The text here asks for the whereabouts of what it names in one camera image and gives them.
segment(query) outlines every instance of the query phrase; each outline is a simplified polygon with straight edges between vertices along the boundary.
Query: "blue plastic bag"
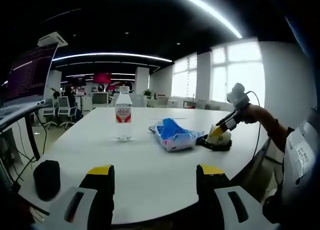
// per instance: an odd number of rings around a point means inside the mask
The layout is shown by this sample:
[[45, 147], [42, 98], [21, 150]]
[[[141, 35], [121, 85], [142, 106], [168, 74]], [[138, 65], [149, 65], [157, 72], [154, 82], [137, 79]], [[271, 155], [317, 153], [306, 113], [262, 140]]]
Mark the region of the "blue plastic bag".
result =
[[190, 131], [180, 127], [173, 119], [167, 118], [151, 126], [160, 144], [168, 152], [192, 148], [203, 132]]

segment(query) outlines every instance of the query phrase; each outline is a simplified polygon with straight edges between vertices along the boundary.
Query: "wire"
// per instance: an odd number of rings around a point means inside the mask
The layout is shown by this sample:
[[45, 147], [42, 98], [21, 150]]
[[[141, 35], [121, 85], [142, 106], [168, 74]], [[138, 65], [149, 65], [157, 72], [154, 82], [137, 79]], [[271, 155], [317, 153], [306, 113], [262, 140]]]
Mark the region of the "wire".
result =
[[32, 163], [33, 163], [32, 160], [30, 160], [30, 161], [24, 166], [24, 168], [22, 169], [22, 171], [21, 171], [20, 174], [18, 175], [17, 179], [20, 178], [21, 174], [24, 172], [24, 170], [27, 168], [27, 166], [28, 166], [29, 164], [32, 165]]
[[279, 161], [277, 161], [269, 156], [265, 156], [265, 158], [268, 159], [269, 161], [273, 162], [274, 164], [282, 165], [282, 163], [280, 163]]
[[15, 164], [12, 164], [12, 166], [13, 166], [13, 169], [14, 169], [14, 171], [15, 171], [15, 174], [18, 176], [18, 177], [16, 178], [15, 182], [18, 181], [19, 178], [24, 182], [24, 179], [21, 177], [21, 175], [18, 174], [17, 169], [16, 169], [16, 167], [15, 167]]
[[27, 155], [24, 155], [22, 152], [19, 151], [19, 149], [17, 149], [17, 147], [16, 147], [15, 145], [13, 145], [12, 143], [10, 143], [10, 142], [7, 140], [7, 138], [5, 137], [5, 135], [4, 135], [3, 132], [1, 132], [1, 133], [2, 133], [3, 138], [5, 139], [5, 142], [6, 142], [7, 146], [8, 146], [8, 148], [9, 148], [9, 144], [10, 144], [12, 147], [14, 147], [15, 150], [18, 151], [18, 153], [20, 153], [20, 154], [21, 154], [22, 156], [24, 156], [26, 159], [28, 159], [29, 161], [31, 161], [31, 159], [30, 159]]
[[39, 223], [42, 223], [36, 216], [34, 216], [33, 214], [32, 214], [32, 216], [33, 216]]
[[42, 151], [42, 154], [44, 154], [45, 153], [45, 147], [46, 147], [46, 141], [47, 141], [47, 130], [46, 130], [46, 128], [45, 128], [45, 126], [44, 126], [44, 124], [41, 122], [41, 120], [40, 120], [40, 118], [39, 118], [39, 115], [35, 112], [35, 115], [36, 115], [36, 117], [38, 118], [38, 120], [39, 120], [39, 122], [41, 123], [41, 125], [42, 125], [42, 127], [43, 127], [43, 129], [44, 129], [44, 131], [45, 131], [45, 138], [44, 138], [44, 143], [43, 143], [43, 151]]
[[[252, 93], [255, 95], [257, 101], [258, 101], [258, 105], [260, 107], [260, 101], [259, 101], [259, 98], [258, 96], [256, 95], [256, 93], [254, 93], [253, 91], [248, 91], [246, 94], [249, 94], [249, 93]], [[258, 148], [258, 144], [259, 144], [259, 138], [260, 138], [260, 130], [261, 130], [261, 123], [259, 123], [259, 131], [258, 131], [258, 138], [256, 140], [256, 145], [255, 145], [255, 149], [254, 149], [254, 153], [253, 153], [253, 156], [252, 156], [252, 159], [251, 161], [255, 158], [255, 155], [256, 155], [256, 152], [257, 152], [257, 148]]]
[[23, 152], [24, 152], [25, 155], [27, 155], [27, 154], [26, 154], [26, 151], [25, 151], [25, 147], [24, 147], [24, 142], [22, 141], [21, 127], [20, 127], [19, 121], [17, 121], [16, 123], [17, 123], [18, 126], [19, 126], [20, 139], [21, 139], [21, 145], [22, 145], [22, 148], [23, 148]]
[[32, 209], [42, 220], [44, 220], [43, 216], [41, 216], [41, 214], [39, 214], [39, 212], [37, 210], [35, 210], [34, 208], [32, 208]]

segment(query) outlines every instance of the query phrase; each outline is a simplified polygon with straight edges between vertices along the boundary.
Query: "computer screen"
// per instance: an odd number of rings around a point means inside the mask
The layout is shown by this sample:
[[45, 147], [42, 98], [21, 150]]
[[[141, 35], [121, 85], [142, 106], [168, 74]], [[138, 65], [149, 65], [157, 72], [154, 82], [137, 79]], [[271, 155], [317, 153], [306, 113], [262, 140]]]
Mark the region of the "computer screen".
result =
[[71, 80], [69, 80], [69, 84], [75, 86], [75, 87], [81, 87], [81, 86], [86, 86], [87, 82], [84, 77], [74, 77]]
[[12, 63], [5, 101], [43, 96], [52, 58], [58, 43], [41, 46], [20, 55]]

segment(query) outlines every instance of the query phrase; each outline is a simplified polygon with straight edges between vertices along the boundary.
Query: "white table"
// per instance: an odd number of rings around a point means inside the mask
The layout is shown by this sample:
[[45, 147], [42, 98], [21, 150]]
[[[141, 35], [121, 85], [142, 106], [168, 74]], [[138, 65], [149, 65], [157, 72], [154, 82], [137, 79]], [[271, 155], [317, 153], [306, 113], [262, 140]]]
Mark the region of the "white table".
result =
[[[79, 186], [93, 167], [113, 164], [115, 195], [112, 224], [130, 224], [175, 213], [198, 201], [197, 164], [223, 169], [229, 179], [251, 160], [258, 136], [258, 124], [244, 123], [232, 132], [228, 152], [212, 152], [196, 146], [193, 150], [166, 152], [148, 127], [163, 118], [176, 118], [182, 127], [209, 131], [227, 112], [198, 109], [133, 108], [133, 140], [116, 140], [114, 108], [97, 108], [66, 131], [40, 162], [60, 164], [61, 189], [58, 198], [71, 186]], [[258, 149], [267, 136], [262, 133]], [[41, 201], [30, 176], [19, 194], [49, 212], [51, 202]]]

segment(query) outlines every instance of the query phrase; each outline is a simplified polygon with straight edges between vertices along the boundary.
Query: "white label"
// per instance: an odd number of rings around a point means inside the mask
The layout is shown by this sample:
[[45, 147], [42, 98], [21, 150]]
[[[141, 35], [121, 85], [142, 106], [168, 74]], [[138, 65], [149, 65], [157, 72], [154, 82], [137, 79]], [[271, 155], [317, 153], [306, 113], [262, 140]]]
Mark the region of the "white label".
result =
[[301, 164], [301, 168], [298, 168], [299, 178], [301, 178], [314, 166], [315, 155], [306, 141], [297, 144], [295, 150], [298, 153], [298, 160]]
[[131, 108], [116, 107], [115, 120], [117, 123], [131, 123]]

